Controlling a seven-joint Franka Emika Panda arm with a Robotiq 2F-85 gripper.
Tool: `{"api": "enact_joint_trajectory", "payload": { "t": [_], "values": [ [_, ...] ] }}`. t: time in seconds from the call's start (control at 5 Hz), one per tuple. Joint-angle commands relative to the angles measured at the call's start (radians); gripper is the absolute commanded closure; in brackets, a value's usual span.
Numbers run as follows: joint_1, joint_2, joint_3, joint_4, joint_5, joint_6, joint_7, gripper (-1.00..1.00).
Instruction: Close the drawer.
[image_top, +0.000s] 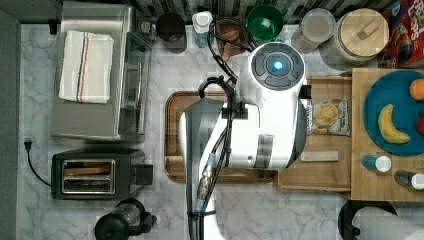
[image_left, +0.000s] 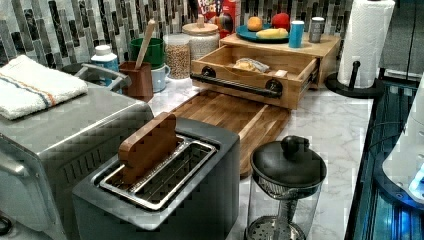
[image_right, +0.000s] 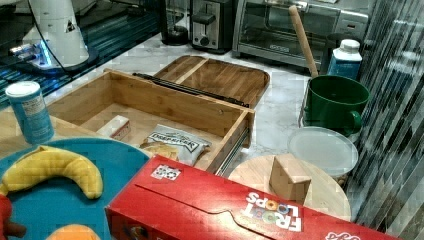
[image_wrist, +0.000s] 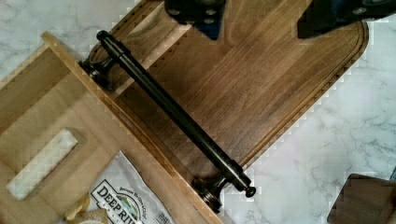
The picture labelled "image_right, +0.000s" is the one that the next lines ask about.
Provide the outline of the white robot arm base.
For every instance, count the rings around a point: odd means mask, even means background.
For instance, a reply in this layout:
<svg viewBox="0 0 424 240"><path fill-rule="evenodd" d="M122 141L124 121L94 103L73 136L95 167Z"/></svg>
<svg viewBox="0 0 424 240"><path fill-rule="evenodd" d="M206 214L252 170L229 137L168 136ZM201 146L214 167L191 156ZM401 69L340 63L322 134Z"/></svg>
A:
<svg viewBox="0 0 424 240"><path fill-rule="evenodd" d="M9 53L44 74L79 72L98 58L78 27L72 0L27 0L34 24Z"/></svg>

